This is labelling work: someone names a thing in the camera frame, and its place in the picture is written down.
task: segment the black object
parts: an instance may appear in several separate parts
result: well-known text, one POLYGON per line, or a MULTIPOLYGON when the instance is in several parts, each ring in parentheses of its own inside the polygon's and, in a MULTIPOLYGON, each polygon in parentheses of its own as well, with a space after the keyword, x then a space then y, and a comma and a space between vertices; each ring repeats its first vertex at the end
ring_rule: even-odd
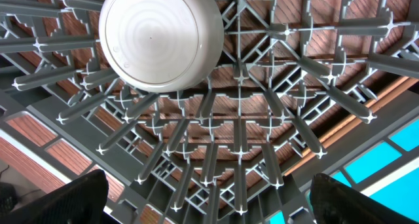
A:
POLYGON ((417 223, 325 174, 314 176, 310 202, 317 224, 417 223))
POLYGON ((94 170, 9 215, 0 217, 0 223, 118 223, 103 212, 108 188, 105 173, 94 170))
POLYGON ((13 185, 0 182, 0 217, 9 214, 17 203, 18 197, 13 185))

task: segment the gray metal grid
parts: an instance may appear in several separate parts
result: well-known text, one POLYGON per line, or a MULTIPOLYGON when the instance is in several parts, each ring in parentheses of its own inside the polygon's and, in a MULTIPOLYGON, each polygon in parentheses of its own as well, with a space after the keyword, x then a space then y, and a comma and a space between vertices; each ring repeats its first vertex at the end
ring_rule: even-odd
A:
POLYGON ((226 35, 237 35, 237 46, 240 47, 241 35, 246 33, 265 33, 264 37, 248 52, 244 57, 240 49, 232 54, 227 51, 224 53, 234 62, 233 64, 221 64, 217 67, 232 67, 234 79, 237 80, 238 90, 212 89, 211 78, 208 78, 208 90, 184 90, 180 92, 170 92, 167 94, 153 94, 138 90, 125 84, 120 95, 112 95, 112 90, 117 84, 118 76, 112 69, 101 70, 98 63, 98 53, 95 44, 98 42, 92 35, 92 24, 88 11, 100 11, 103 0, 60 0, 64 2, 66 8, 59 7, 59 0, 51 0, 51 4, 38 3, 36 0, 1 0, 0 12, 1 35, 0 53, 10 63, 22 70, 26 76, 18 77, 14 80, 13 86, 18 90, 28 90, 38 86, 43 86, 51 94, 62 99, 69 109, 62 111, 57 120, 62 124, 74 121, 79 117, 84 117, 92 121, 92 116, 99 106, 103 107, 110 114, 115 116, 124 124, 112 133, 104 142, 98 145, 98 153, 105 154, 115 146, 121 146, 124 150, 135 156, 136 147, 139 141, 144 141, 153 148, 152 155, 144 161, 144 167, 138 175, 139 183, 145 182, 150 174, 164 181, 176 169, 183 171, 182 178, 176 187, 171 203, 171 208, 178 210, 186 200, 198 211, 206 215, 208 223, 215 223, 217 219, 232 214, 234 211, 239 214, 246 213, 247 202, 269 186, 279 188, 284 185, 283 172, 291 165, 284 164, 278 166, 278 159, 274 156, 275 151, 290 143, 297 153, 302 156, 301 151, 308 147, 320 159, 326 154, 325 149, 309 128, 310 123, 314 122, 324 112, 338 103, 350 113, 354 114, 362 121, 369 123, 374 119, 371 110, 362 103, 368 98, 376 98, 374 93, 363 85, 377 69, 406 75, 409 77, 419 76, 419 71, 415 69, 418 65, 418 47, 414 44, 418 37, 417 24, 419 19, 410 10, 408 21, 394 23, 392 12, 385 9, 386 0, 379 0, 379 7, 376 18, 346 20, 346 7, 353 0, 342 0, 340 9, 339 23, 335 26, 314 27, 310 13, 310 0, 303 1, 301 28, 289 28, 287 24, 273 23, 276 1, 270 2, 270 21, 265 22, 253 8, 248 5, 246 0, 229 0, 230 5, 223 11, 225 29, 237 22, 236 31, 226 31, 226 35), (234 7, 237 13, 229 20, 227 13, 234 7), (260 23, 265 30, 240 29, 240 13, 247 9, 260 23), (65 35, 64 21, 62 14, 73 12, 76 18, 86 26, 85 36, 65 35), (13 16, 21 24, 25 24, 33 30, 34 37, 28 37, 17 26, 13 25, 9 19, 13 16), (46 36, 42 17, 55 18, 59 29, 51 37, 46 36), (384 54, 376 54, 377 44, 385 38, 390 30, 396 26, 404 26, 403 38, 384 54), (337 45, 335 58, 330 62, 315 61, 307 58, 304 53, 311 40, 312 32, 319 29, 337 30, 337 45), (287 43, 287 37, 294 32, 300 32, 300 50, 293 50, 287 43), (362 35, 373 36, 371 49, 367 59, 347 59, 346 53, 342 48, 343 35, 362 35), (265 49, 260 49, 262 44, 269 40, 270 44, 265 49), (274 60, 275 45, 284 46, 296 59, 295 61, 276 62, 274 60), (92 51, 92 59, 85 69, 75 69, 73 57, 70 50, 78 48, 89 48, 92 51), (25 61, 17 52, 34 51, 41 57, 41 63, 34 68, 25 61), (58 52, 67 58, 67 66, 64 66, 52 52, 58 52), (252 62, 248 61, 251 56, 256 55, 252 62), (268 56, 270 63, 261 63, 259 60, 268 56), (366 63, 367 69, 359 73, 354 79, 346 84, 342 89, 336 88, 336 81, 344 72, 344 68, 351 64, 366 63), (273 84, 273 70, 276 67, 286 65, 294 66, 281 81, 273 84), (249 70, 252 67, 267 67, 269 74, 268 87, 260 83, 249 70), (307 91, 304 85, 304 76, 310 74, 318 79, 324 86, 324 90, 307 91), (64 79, 70 80, 80 91, 68 98, 66 92, 54 83, 64 79), (259 90, 242 90, 242 83, 245 79, 251 79, 258 86, 259 90), (297 92, 290 90, 298 86, 297 92), (268 102, 265 119, 242 119, 241 102, 253 96, 263 95, 268 102), (199 110, 194 119, 187 118, 185 115, 185 101, 196 96, 203 96, 199 110), (237 119, 214 119, 212 115, 212 105, 216 97, 226 96, 236 100, 239 105, 237 119), (282 96, 291 96, 297 100, 297 111, 288 110, 282 103, 282 96), (161 119, 158 104, 159 98, 169 98, 177 102, 182 110, 182 119, 161 119), (155 106, 153 119, 137 120, 137 118, 149 106, 155 106), (215 143, 213 131, 222 124, 230 123, 234 125, 234 143, 215 143), (255 123, 266 131, 266 143, 248 143, 246 136, 246 124, 255 123), (273 141, 270 135, 273 128, 281 126, 283 123, 294 125, 288 133, 273 141), (142 124, 147 128, 152 128, 155 136, 151 136, 143 129, 136 127, 142 124), (167 124, 176 124, 175 131, 167 143, 162 138, 162 130, 167 124), (211 143, 188 143, 187 127, 196 124, 210 131, 211 143), (190 161, 189 155, 199 147, 206 147, 207 153, 203 162, 190 161), (262 153, 252 161, 242 161, 241 157, 249 153, 253 148, 261 148, 262 153), (231 153, 239 155, 236 162, 217 161, 218 148, 227 148, 231 153), (174 153, 183 155, 184 160, 174 157, 174 153), (201 170, 202 175, 198 177, 193 170, 201 170), (234 170, 234 177, 228 180, 222 187, 216 186, 215 178, 221 176, 226 170, 234 170), (263 180, 248 191, 246 190, 246 174, 256 172, 263 180), (192 181, 196 187, 188 191, 189 182, 192 181), (225 208, 218 212, 219 201, 227 204, 225 208))

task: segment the blue panel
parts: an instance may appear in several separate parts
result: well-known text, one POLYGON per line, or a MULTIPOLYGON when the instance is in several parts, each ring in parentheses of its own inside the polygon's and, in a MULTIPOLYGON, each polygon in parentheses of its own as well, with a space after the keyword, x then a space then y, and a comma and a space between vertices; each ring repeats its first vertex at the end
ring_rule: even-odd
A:
POLYGON ((359 183, 400 156, 401 154, 398 151, 383 142, 351 163, 345 170, 356 183, 359 183))
POLYGON ((351 184, 349 184, 349 181, 345 178, 345 176, 343 176, 342 172, 338 172, 332 177, 335 178, 337 181, 340 181, 341 183, 351 187, 351 184))
POLYGON ((307 200, 307 203, 308 203, 308 207, 310 207, 310 209, 313 211, 313 205, 312 205, 312 203, 310 202, 310 193, 311 193, 311 191, 308 191, 308 192, 307 192, 307 195, 306 195, 306 200, 307 200))
POLYGON ((392 210, 419 222, 419 168, 371 195, 392 210))
POLYGON ((283 218, 282 212, 279 212, 273 218, 271 218, 270 224, 285 224, 285 219, 283 218))
POLYGON ((390 139, 404 150, 411 151, 419 145, 419 120, 408 125, 390 139))

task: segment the brown wood panel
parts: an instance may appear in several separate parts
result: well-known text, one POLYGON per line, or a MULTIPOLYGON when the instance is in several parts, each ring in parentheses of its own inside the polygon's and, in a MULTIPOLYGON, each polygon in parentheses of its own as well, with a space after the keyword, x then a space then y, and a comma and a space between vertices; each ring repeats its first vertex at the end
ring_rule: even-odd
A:
POLYGON ((46 193, 55 191, 65 185, 64 182, 3 138, 0 138, 0 159, 16 169, 46 193))
POLYGON ((56 137, 53 132, 43 126, 31 115, 16 117, 7 121, 7 124, 38 146, 42 146, 56 137))
POLYGON ((90 159, 80 154, 80 152, 63 140, 46 151, 77 175, 80 175, 92 163, 90 159))
MULTIPOLYGON (((98 165, 95 165, 89 172, 94 170, 103 170, 98 165)), ((124 191, 124 185, 118 181, 115 177, 113 177, 111 174, 108 174, 106 171, 104 171, 106 174, 106 180, 109 184, 109 191, 107 193, 107 197, 112 200, 113 202, 118 201, 119 196, 124 191)))
MULTIPOLYGON (((139 217, 139 222, 142 224, 157 224, 158 220, 160 220, 161 215, 154 211, 150 206, 146 206, 143 209, 139 217)), ((164 224, 171 224, 168 220, 164 220, 164 224)))

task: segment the metal frame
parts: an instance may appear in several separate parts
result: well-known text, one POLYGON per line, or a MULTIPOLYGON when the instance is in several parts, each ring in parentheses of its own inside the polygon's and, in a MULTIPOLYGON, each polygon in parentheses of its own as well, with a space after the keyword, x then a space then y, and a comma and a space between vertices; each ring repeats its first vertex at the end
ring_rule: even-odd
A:
POLYGON ((394 101, 377 112, 378 119, 376 121, 368 125, 360 124, 338 140, 329 150, 330 156, 326 159, 321 160, 321 162, 311 160, 300 169, 294 171, 292 176, 301 193, 306 195, 310 190, 312 176, 318 173, 332 176, 337 172, 342 172, 353 189, 365 195, 371 195, 376 192, 376 190, 371 191, 369 189, 385 177, 388 177, 407 164, 412 164, 412 162, 419 158, 419 147, 406 151, 390 140, 390 137, 395 132, 400 131, 400 129, 419 118, 418 105, 419 95, 409 91, 402 93, 394 101), (347 173, 345 167, 384 141, 392 148, 398 150, 401 156, 373 175, 356 183, 347 173))
MULTIPOLYGON (((289 189, 289 194, 296 194, 297 196, 300 193, 296 189, 297 186, 293 178, 282 177, 282 174, 301 159, 301 153, 298 152, 305 147, 310 148, 319 158, 326 154, 325 149, 308 125, 334 106, 335 103, 343 106, 343 108, 364 122, 370 123, 375 116, 362 103, 367 100, 366 97, 376 98, 376 96, 363 85, 363 82, 375 73, 377 69, 409 77, 419 76, 419 71, 413 68, 413 66, 418 65, 417 61, 419 60, 419 48, 414 44, 418 38, 417 24, 419 22, 419 17, 415 13, 415 9, 419 7, 415 1, 419 0, 412 0, 407 18, 408 21, 400 23, 394 23, 392 13, 382 8, 385 7, 386 0, 379 0, 377 18, 346 20, 346 7, 353 0, 342 0, 338 25, 326 27, 313 26, 310 14, 310 0, 304 0, 303 10, 305 12, 302 15, 301 28, 295 29, 288 28, 286 24, 273 23, 277 1, 271 1, 270 22, 266 23, 248 5, 246 0, 231 0, 231 4, 222 13, 223 20, 226 23, 225 35, 237 35, 238 46, 240 46, 240 36, 242 34, 265 33, 260 42, 243 58, 240 49, 234 54, 224 51, 233 61, 233 64, 221 64, 217 67, 232 67, 234 69, 234 78, 238 81, 237 91, 212 88, 211 78, 209 77, 207 90, 184 90, 166 94, 149 94, 125 84, 119 96, 112 96, 111 92, 118 78, 111 69, 100 70, 99 68, 95 46, 98 40, 95 40, 92 35, 92 26, 88 15, 88 11, 100 11, 103 0, 61 0, 67 7, 65 9, 59 9, 59 0, 51 1, 52 4, 40 4, 36 0, 0 1, 0 12, 3 13, 0 16, 0 33, 3 36, 0 40, 0 53, 15 66, 11 67, 13 71, 18 69, 26 75, 11 80, 17 90, 30 90, 41 86, 50 94, 56 96, 56 98, 47 98, 32 103, 27 108, 25 106, 29 104, 22 105, 21 102, 15 101, 15 104, 20 104, 20 107, 17 108, 20 109, 19 111, 12 107, 4 106, 8 104, 5 99, 12 100, 12 98, 1 98, 0 105, 9 111, 8 114, 10 112, 15 114, 21 111, 30 111, 32 115, 55 130, 57 134, 62 135, 62 138, 65 138, 92 161, 121 180, 126 186, 125 192, 120 198, 121 203, 111 206, 115 208, 114 216, 124 221, 127 221, 126 216, 122 214, 126 214, 126 210, 129 208, 126 207, 127 203, 123 202, 123 200, 131 200, 129 203, 137 209, 137 212, 140 212, 146 204, 152 204, 162 214, 160 221, 168 217, 169 220, 176 223, 185 223, 192 217, 196 220, 203 220, 202 214, 207 214, 205 215, 206 219, 203 220, 205 223, 215 223, 218 219, 223 219, 222 221, 224 222, 231 220, 232 223, 234 223, 234 220, 241 218, 249 218, 249 220, 255 221, 265 219, 272 215, 272 210, 277 212, 278 209, 265 204, 265 207, 261 208, 262 214, 260 217, 256 218, 255 214, 246 214, 247 209, 250 209, 251 205, 256 205, 256 197, 259 206, 264 202, 261 198, 264 194, 276 193, 277 197, 283 196, 280 198, 281 205, 292 207, 292 203, 288 204, 288 201, 291 202, 293 199, 289 198, 283 191, 289 189), (238 12, 233 19, 229 20, 227 12, 234 6, 237 6, 238 12), (240 13, 244 9, 252 13, 266 29, 242 31, 240 29, 240 13), (64 35, 62 18, 62 13, 64 12, 73 12, 76 18, 85 24, 88 35, 81 37, 64 35), (13 25, 9 16, 15 17, 21 24, 30 27, 35 37, 27 36, 19 27, 13 25), (41 17, 55 18, 57 20, 59 29, 51 37, 46 36, 41 17), (236 31, 228 30, 233 21, 238 23, 236 31), (385 38, 391 28, 395 26, 405 27, 402 40, 386 53, 375 54, 378 42, 385 38), (338 30, 337 51, 334 60, 313 60, 304 55, 313 31, 319 29, 338 30), (301 34, 301 49, 299 53, 295 52, 287 44, 287 36, 297 31, 301 34), (346 53, 341 47, 343 35, 372 35, 369 57, 367 59, 347 59, 346 53), (270 42, 268 48, 260 50, 262 43, 267 40, 270 42), (284 46, 292 53, 295 61, 275 62, 273 51, 275 45, 284 46), (70 50, 76 48, 89 48, 92 51, 92 59, 87 63, 85 69, 74 68, 70 50), (31 63, 16 53, 23 51, 34 51, 34 53, 40 56, 42 61, 39 66, 32 66, 31 63), (52 55, 53 51, 66 56, 67 66, 64 66, 63 63, 52 55), (253 55, 257 57, 253 61, 249 61, 253 55), (269 63, 259 61, 265 55, 269 56, 269 63), (366 63, 366 71, 356 75, 341 90, 337 89, 335 83, 344 72, 344 68, 347 65, 356 63, 366 63), (329 69, 325 64, 332 65, 332 68, 329 69), (274 68, 285 65, 294 65, 295 67, 284 78, 280 79, 277 84, 273 85, 274 68), (252 67, 268 68, 268 88, 249 72, 252 67), (86 77, 80 79, 79 74, 86 75, 86 77), (316 77, 325 90, 307 91, 303 79, 306 74, 316 77), (66 92, 55 85, 56 81, 64 79, 70 80, 80 91, 69 97, 66 92), (245 79, 251 79, 260 88, 253 90, 242 88, 241 85, 245 79), (103 84, 107 81, 111 81, 111 85, 105 88, 103 84), (96 86, 100 88, 100 92, 94 90, 96 86), (298 92, 290 91, 294 86, 299 87, 298 92), (242 119, 240 107, 242 100, 259 95, 263 95, 268 102, 266 118, 242 119), (291 96, 297 100, 297 111, 292 111, 283 106, 281 97, 284 95, 291 96), (202 103, 196 112, 195 119, 187 119, 185 115, 185 101, 196 96, 203 96, 202 103), (223 120, 213 118, 212 105, 215 98, 219 96, 227 96, 232 100, 238 101, 238 119, 223 120), (183 118, 161 119, 158 104, 156 103, 158 98, 169 98, 172 101, 176 101, 183 112, 183 118), (134 100, 138 99, 141 100, 138 103, 134 103, 134 100), (144 110, 153 104, 156 110, 153 119, 136 120, 144 110), (124 122, 121 128, 112 132, 106 125, 93 117, 99 106, 103 107, 120 122, 124 122), (175 132, 169 141, 164 143, 161 136, 162 129, 171 123, 177 124, 175 132), (234 143, 221 144, 214 141, 213 129, 225 123, 234 124, 234 143), (266 130, 266 143, 254 144, 247 142, 247 123, 258 124, 266 130), (271 142, 270 134, 272 129, 281 126, 283 123, 292 123, 295 127, 271 142), (138 124, 152 128, 155 136, 138 127, 138 124), (209 129, 212 142, 188 143, 187 126, 189 124, 196 124, 202 128, 209 129), (303 141, 299 140, 297 135, 300 135, 303 141), (135 144, 139 140, 144 141, 154 149, 153 154, 149 158, 146 158, 145 155, 136 149, 135 144), (277 158, 272 155, 287 143, 293 145, 297 154, 286 163, 278 166, 277 158), (189 154, 198 147, 207 147, 207 151, 210 151, 210 153, 206 154, 203 162, 192 162, 189 160, 189 154), (239 155, 239 161, 217 161, 215 155, 218 148, 221 147, 239 155), (259 156, 250 162, 241 160, 242 155, 256 147, 261 147, 263 150, 259 156), (174 156, 174 153, 182 154, 184 159, 178 159, 174 156), (182 171, 202 170, 202 175, 198 177, 193 172, 183 172, 181 181, 176 181, 170 176, 176 168, 182 171), (216 186, 215 178, 221 176, 226 170, 234 170, 234 177, 223 186, 214 187, 216 186), (246 190, 246 186, 237 185, 243 183, 246 180, 246 174, 251 171, 257 172, 262 177, 262 180, 249 190, 246 190), (139 181, 141 185, 133 182, 134 180, 139 181), (193 181, 196 184, 196 187, 191 191, 187 190, 189 181, 193 181), (161 195, 156 195, 158 198, 153 196, 153 191, 157 189, 156 187, 162 194, 166 192, 166 194, 170 195, 174 191, 173 198, 167 198, 172 197, 171 195, 165 197, 167 198, 167 203, 172 205, 172 208, 170 208, 170 205, 163 205, 161 195), (218 200, 220 199, 226 202, 227 206, 217 212, 219 207, 218 200)), ((24 92, 26 92, 17 92, 10 87, 4 88, 3 91, 11 96, 25 94, 24 92)), ((14 135, 13 138, 17 144, 25 145, 23 142, 27 141, 18 140, 19 138, 15 132, 7 128, 4 123, 2 126, 4 126, 2 127, 3 132, 9 136, 14 135)), ((42 159, 48 161, 52 159, 43 155, 44 152, 42 151, 36 150, 32 152, 34 155, 39 154, 38 156, 42 159)), ((69 179, 74 178, 65 168, 60 168, 58 165, 57 168, 61 173, 67 174, 69 179)), ((294 215, 294 213, 288 212, 287 215, 294 215)))

